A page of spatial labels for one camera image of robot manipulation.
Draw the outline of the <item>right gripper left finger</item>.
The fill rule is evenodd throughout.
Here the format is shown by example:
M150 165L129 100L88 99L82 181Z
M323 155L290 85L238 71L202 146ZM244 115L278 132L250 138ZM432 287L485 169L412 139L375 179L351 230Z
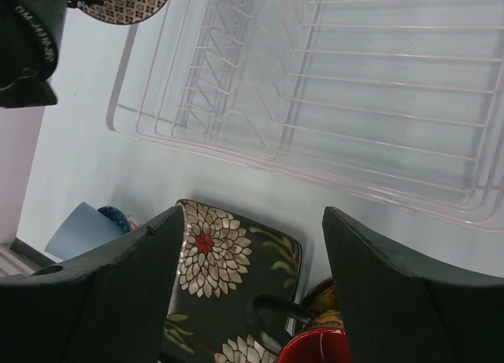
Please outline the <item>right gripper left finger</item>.
M2 278L2 361L155 362L183 230L173 206L78 257Z

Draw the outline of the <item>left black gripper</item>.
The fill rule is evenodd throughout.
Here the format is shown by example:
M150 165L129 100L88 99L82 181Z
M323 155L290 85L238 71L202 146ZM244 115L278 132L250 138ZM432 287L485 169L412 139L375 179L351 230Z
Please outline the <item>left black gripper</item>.
M53 106L48 79L57 68L68 8L103 0L1 0L1 107Z

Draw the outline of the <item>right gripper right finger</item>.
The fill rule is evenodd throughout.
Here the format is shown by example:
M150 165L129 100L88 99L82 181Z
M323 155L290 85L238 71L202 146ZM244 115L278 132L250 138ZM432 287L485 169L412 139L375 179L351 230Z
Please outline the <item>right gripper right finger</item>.
M353 361L502 361L502 278L436 260L334 207L322 227Z

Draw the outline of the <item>light blue cup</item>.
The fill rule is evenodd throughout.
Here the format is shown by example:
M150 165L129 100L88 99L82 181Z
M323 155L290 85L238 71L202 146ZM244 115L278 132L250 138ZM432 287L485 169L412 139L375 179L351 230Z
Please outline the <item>light blue cup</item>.
M65 261L124 235L98 208L82 202L56 230L44 252Z

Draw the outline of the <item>beige patterned bowl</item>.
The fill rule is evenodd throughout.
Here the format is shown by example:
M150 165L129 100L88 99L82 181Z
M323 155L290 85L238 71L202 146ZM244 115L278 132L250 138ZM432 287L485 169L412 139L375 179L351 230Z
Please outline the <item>beige patterned bowl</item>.
M96 20L115 25L143 22L160 11L169 0L81 0L76 7Z

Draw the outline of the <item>clear wire dish rack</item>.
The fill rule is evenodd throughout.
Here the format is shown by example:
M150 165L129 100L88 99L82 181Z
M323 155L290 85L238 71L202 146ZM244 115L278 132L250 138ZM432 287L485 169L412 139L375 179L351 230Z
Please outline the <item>clear wire dish rack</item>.
M503 0L169 0L111 131L503 229Z

